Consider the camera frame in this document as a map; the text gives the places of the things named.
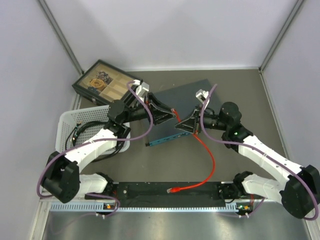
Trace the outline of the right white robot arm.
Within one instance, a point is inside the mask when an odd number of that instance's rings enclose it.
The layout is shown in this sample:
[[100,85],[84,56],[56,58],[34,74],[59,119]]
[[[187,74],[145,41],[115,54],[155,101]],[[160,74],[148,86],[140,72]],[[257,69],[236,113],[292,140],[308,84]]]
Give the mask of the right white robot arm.
[[281,204],[295,218],[316,220],[320,213],[319,171],[312,165],[303,167],[292,162],[266,146],[241,124],[241,118],[233,102],[223,103],[219,114],[207,113],[197,106],[175,128],[191,134],[205,129],[223,131],[221,143],[272,176],[267,179],[249,171],[237,174],[233,180],[233,192],[237,197],[259,195]]

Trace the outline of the dark blue network switch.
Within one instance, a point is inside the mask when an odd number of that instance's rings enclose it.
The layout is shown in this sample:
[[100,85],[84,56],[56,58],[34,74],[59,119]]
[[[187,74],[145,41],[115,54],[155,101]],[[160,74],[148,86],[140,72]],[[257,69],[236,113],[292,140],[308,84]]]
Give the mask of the dark blue network switch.
[[[196,92],[200,89],[209,91],[211,88],[212,85],[209,80],[202,79],[156,92],[154,95],[160,102],[175,109],[180,119],[183,120],[192,113],[195,106],[200,104],[200,101],[196,98]],[[147,147],[153,147],[180,137],[188,136],[190,134],[189,132],[175,128],[175,124],[177,123],[177,119],[172,118],[164,123],[153,126],[146,137],[145,145]]]

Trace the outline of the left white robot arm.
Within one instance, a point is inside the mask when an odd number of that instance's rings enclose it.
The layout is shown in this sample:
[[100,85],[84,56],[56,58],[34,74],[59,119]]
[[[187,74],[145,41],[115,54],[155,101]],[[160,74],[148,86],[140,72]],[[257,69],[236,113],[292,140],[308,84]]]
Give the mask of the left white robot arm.
[[83,144],[50,155],[39,185],[63,204],[87,194],[109,198],[114,191],[113,181],[104,173],[85,175],[82,170],[127,139],[131,129],[126,123],[147,119],[153,127],[175,118],[172,108],[161,103],[151,92],[138,101],[138,106],[129,107],[121,100],[114,100],[108,107],[107,122],[95,136]]

